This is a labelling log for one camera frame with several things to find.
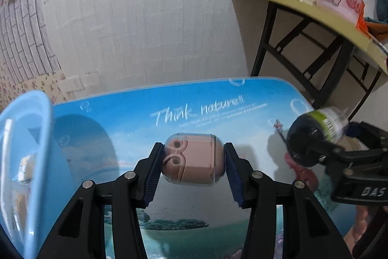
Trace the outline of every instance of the blue gripper pad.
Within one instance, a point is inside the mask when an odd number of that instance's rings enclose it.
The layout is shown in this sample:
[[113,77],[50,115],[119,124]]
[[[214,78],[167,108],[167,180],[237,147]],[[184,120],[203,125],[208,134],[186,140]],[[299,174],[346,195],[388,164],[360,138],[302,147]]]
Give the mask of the blue gripper pad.
[[237,202],[239,207],[242,207],[244,203],[243,186],[242,181],[237,172],[236,165],[234,164],[232,155],[227,147],[225,147],[226,154],[226,175],[228,176],[230,190],[232,191],[233,199]]
[[156,154],[156,158],[154,159],[154,162],[151,166],[151,170],[148,174],[148,178],[145,181],[146,182],[146,188],[144,193],[144,204],[146,207],[154,200],[156,188],[158,186],[158,182],[160,179],[160,160],[162,157],[162,151],[164,150],[164,147],[162,146],[158,153]]

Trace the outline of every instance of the metal screw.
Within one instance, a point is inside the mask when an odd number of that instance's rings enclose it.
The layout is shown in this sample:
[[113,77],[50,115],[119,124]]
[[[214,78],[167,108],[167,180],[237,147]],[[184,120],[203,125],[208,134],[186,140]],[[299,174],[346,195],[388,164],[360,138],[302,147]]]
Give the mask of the metal screw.
[[132,179],[136,176],[136,173],[134,171],[127,171],[124,175],[127,179]]
[[93,185],[93,182],[91,180],[86,180],[83,182],[82,186],[85,188],[85,189],[89,189],[91,186]]
[[319,156],[318,161],[319,161],[320,163],[323,163],[325,160],[326,160],[326,156],[325,156],[325,155]]
[[252,172],[252,177],[256,179],[261,179],[263,177],[263,173],[261,171],[255,170]]
[[294,185],[295,185],[295,187],[298,188],[298,189],[303,189],[303,188],[305,187],[304,182],[303,182],[303,181],[300,181],[300,180],[295,181]]
[[354,171],[350,168],[345,168],[343,170],[343,174],[347,177],[350,177],[350,176],[353,176],[354,175]]

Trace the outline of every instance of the bottle label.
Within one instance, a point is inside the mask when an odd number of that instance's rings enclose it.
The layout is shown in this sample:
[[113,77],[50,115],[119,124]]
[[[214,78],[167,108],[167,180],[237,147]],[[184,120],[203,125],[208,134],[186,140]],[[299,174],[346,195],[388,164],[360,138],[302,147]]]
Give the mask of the bottle label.
[[309,112],[308,115],[321,125],[327,141],[338,143],[346,134],[349,122],[339,109],[335,107],[323,108]]

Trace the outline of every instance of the transparent plastic container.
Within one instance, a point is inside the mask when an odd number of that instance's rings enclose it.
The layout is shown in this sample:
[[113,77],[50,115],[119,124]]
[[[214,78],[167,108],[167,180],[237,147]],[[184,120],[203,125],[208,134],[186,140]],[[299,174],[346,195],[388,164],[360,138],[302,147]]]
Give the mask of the transparent plastic container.
[[224,144],[212,134],[177,133],[164,145],[162,173],[171,183],[212,185],[225,165]]
[[0,225],[25,259],[36,258],[75,192],[52,126],[51,102],[40,91],[0,114]]

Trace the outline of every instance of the floral wallpaper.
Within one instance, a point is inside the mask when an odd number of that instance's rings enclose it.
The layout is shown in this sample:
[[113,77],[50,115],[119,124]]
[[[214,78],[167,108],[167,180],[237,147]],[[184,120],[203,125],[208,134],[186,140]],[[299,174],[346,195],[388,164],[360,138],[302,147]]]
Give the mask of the floral wallpaper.
[[37,78],[12,85],[5,75],[5,70],[0,66],[0,111],[3,111],[14,99],[28,90],[42,90],[50,98],[52,104],[75,99],[73,92],[63,93],[58,87],[58,82],[65,79],[61,72],[49,73]]

